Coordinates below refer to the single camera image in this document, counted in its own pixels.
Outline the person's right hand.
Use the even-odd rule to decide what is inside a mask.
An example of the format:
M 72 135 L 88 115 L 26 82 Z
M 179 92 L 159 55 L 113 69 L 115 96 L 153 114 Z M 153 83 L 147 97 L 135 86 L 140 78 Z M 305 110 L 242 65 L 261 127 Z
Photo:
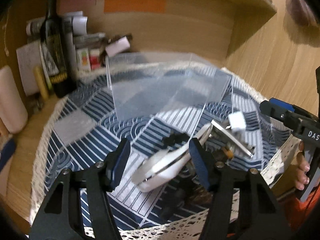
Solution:
M 296 156 L 297 167 L 295 175 L 295 187 L 302 191 L 306 185 L 309 184 L 309 177 L 306 173 L 310 170 L 310 165 L 304 157 L 304 142 L 301 141 L 298 146 L 298 154 Z

